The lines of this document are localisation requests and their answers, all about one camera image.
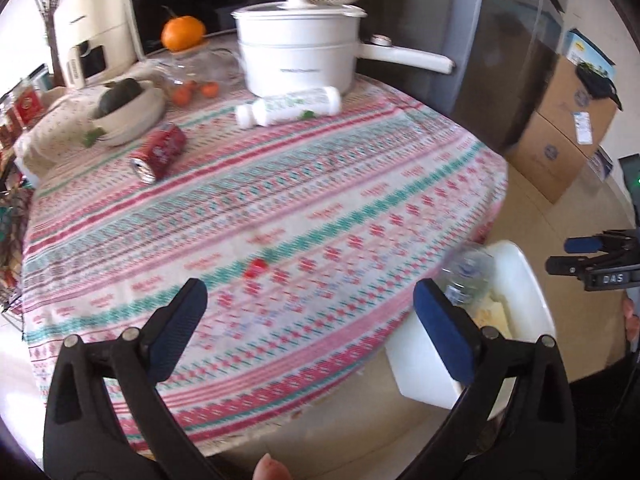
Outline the person right hand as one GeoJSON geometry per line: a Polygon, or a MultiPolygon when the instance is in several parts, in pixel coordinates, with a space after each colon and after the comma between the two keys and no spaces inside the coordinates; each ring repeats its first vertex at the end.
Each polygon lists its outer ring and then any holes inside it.
{"type": "Polygon", "coordinates": [[[623,296],[622,311],[624,316],[626,341],[630,351],[637,349],[639,340],[640,321],[638,314],[634,312],[634,302],[627,296],[623,296]]]}

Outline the person left hand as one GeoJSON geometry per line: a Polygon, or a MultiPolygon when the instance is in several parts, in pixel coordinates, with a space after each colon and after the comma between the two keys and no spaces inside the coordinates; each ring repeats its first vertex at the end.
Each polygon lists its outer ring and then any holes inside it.
{"type": "Polygon", "coordinates": [[[266,453],[253,471],[253,480],[292,480],[292,474],[285,464],[282,464],[269,453],[266,453]]]}

